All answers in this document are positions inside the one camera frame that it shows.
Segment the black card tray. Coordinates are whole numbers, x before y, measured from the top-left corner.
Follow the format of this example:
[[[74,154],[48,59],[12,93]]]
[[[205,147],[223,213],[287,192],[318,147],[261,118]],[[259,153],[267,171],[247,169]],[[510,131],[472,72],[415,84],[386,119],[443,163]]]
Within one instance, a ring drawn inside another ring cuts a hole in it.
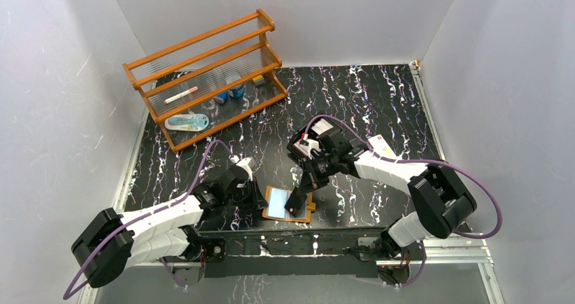
[[[323,117],[320,119],[325,119],[334,127],[319,136],[311,130],[311,126],[315,121],[310,125],[308,130],[306,130],[306,126],[299,129],[299,131],[291,137],[286,146],[287,151],[292,157],[297,160],[317,158],[322,153],[330,153],[344,142],[343,129],[334,119]]]

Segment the white card stack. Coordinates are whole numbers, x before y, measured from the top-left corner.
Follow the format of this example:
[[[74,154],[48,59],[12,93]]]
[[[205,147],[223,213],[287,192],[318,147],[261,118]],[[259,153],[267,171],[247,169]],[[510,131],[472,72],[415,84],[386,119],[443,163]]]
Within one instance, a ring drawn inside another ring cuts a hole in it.
[[[330,122],[326,121],[325,119],[320,119],[311,126],[311,130],[319,136],[332,129],[333,127],[334,126]]]

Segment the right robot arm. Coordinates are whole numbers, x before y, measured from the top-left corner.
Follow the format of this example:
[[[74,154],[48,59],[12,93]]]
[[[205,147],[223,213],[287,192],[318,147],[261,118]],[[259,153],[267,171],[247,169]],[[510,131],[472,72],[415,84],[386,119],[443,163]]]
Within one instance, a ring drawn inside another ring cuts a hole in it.
[[[380,182],[411,197],[415,211],[388,226],[372,245],[373,251],[390,259],[400,259],[410,244],[427,237],[447,238],[477,208],[457,173],[443,164],[385,161],[340,132],[325,132],[316,140],[294,139],[288,149],[303,169],[300,184],[284,206],[292,216],[302,210],[309,193],[326,186],[337,173]]]

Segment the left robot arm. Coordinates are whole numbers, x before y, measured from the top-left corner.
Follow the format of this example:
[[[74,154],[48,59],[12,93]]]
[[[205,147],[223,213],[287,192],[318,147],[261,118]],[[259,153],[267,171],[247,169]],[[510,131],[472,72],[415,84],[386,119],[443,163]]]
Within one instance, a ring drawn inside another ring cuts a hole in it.
[[[225,206],[265,206],[255,167],[254,158],[246,157],[216,180],[168,202],[132,212],[100,211],[71,247],[87,283],[92,288],[106,286],[134,265],[165,257],[223,261],[226,242],[200,235],[195,225]]]

